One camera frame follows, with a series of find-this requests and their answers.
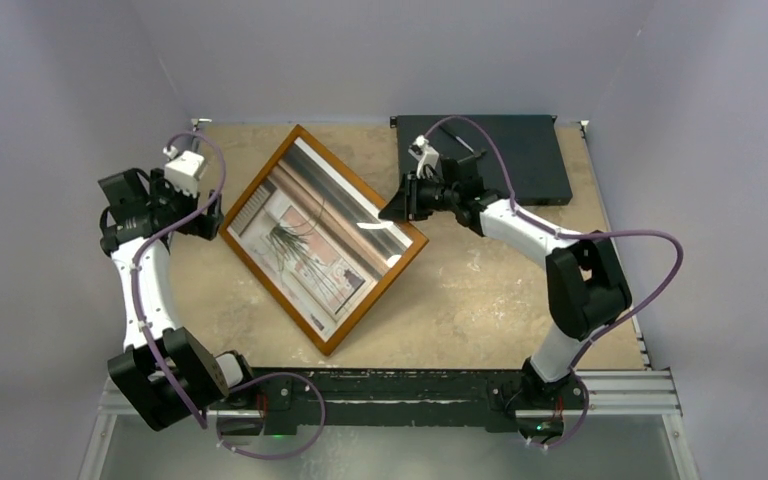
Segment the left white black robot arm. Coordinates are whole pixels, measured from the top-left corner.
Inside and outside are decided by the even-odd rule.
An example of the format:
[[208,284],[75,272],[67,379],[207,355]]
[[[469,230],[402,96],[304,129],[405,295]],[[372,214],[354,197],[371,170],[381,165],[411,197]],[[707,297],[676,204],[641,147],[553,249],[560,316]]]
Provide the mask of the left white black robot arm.
[[122,285],[126,333],[108,374],[145,423],[161,431],[224,400],[244,409],[258,382],[235,351],[211,354],[181,325],[169,281],[175,234],[214,239],[224,216],[221,193],[201,205],[203,172],[176,165],[146,172],[131,168],[99,182],[107,206],[99,218],[100,248]]

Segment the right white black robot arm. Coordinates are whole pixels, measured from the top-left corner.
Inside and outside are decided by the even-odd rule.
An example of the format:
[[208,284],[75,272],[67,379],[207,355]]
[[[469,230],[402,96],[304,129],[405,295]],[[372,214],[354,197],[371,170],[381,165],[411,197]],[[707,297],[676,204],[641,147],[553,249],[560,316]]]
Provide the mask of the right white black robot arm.
[[408,223],[434,212],[450,212],[479,236],[495,239],[542,267],[553,321],[522,367],[521,392],[536,407],[556,399],[570,379],[586,344],[613,327],[632,295],[613,244],[599,232],[566,234],[519,209],[485,186],[474,156],[425,163],[402,176],[398,190],[378,217]]

